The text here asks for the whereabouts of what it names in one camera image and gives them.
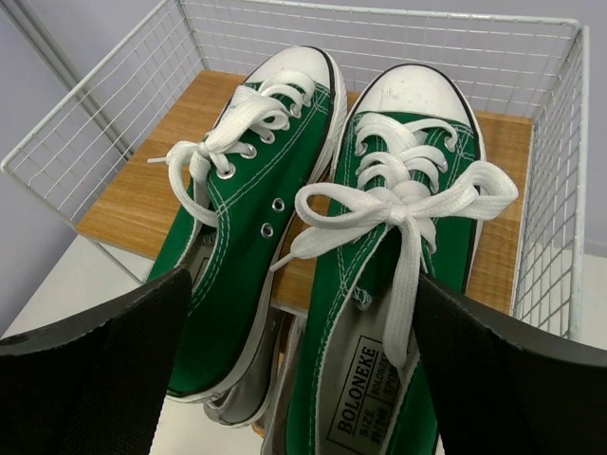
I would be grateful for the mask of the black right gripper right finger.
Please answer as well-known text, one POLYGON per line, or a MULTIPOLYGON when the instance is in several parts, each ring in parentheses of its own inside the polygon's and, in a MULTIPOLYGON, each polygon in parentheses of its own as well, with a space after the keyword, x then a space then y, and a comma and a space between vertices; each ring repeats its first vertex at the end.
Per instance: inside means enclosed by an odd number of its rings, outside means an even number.
POLYGON ((606 353, 423 274, 414 334, 448 454, 603 454, 606 353))

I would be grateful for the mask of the green sneaker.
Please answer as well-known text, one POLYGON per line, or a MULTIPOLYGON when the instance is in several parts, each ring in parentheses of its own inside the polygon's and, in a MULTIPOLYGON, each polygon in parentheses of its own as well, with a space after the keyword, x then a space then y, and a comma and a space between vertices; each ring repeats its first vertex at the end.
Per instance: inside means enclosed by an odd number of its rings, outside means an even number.
POLYGON ((400 64, 349 113, 331 182, 298 191, 289 259, 316 269, 285 454, 433 454, 438 425, 413 329, 421 275, 467 288, 486 220, 518 189, 439 70, 400 64))
POLYGON ((347 91, 324 50, 293 46, 260 64, 198 141, 161 158, 179 209, 150 271, 182 266, 192 297, 168 395, 195 402, 231 389, 261 343, 295 195, 335 152, 347 91))

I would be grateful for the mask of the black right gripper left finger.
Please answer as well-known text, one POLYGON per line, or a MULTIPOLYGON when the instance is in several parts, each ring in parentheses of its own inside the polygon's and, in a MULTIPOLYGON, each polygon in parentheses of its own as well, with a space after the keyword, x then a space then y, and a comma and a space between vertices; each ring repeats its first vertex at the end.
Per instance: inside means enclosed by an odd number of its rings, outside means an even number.
POLYGON ((1 341, 4 454, 147 454, 191 301, 176 268, 1 341))

